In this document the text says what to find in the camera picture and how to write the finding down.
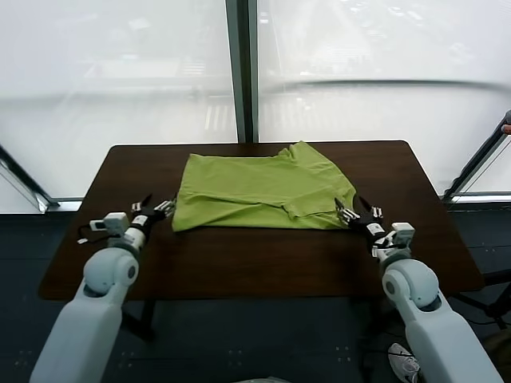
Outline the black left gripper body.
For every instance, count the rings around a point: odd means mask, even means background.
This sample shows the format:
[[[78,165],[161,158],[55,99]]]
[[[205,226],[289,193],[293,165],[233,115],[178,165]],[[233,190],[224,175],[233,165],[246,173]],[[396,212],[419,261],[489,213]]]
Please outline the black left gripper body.
[[[136,228],[144,235],[150,235],[154,224],[162,220],[164,220],[163,211],[143,207],[134,213],[130,227]]]

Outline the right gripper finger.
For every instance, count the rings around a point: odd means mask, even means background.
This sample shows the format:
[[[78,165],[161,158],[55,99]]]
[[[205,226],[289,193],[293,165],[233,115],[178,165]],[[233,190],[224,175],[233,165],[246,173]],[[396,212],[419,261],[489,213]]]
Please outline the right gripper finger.
[[[342,223],[353,223],[360,220],[360,215],[345,207],[338,198],[335,198],[335,209],[337,216]]]
[[[362,196],[358,197],[358,200],[360,204],[363,206],[365,211],[367,211],[370,216],[372,216],[374,219],[382,219],[383,218],[383,211],[380,207],[377,207],[371,203],[369,203],[365,198]]]

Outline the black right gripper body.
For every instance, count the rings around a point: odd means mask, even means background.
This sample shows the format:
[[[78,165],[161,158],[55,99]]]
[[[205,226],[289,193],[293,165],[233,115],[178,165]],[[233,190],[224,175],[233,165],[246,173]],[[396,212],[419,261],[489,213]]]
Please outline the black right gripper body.
[[[349,228],[362,235],[368,244],[373,244],[386,236],[381,223],[371,217],[353,219],[349,223]]]

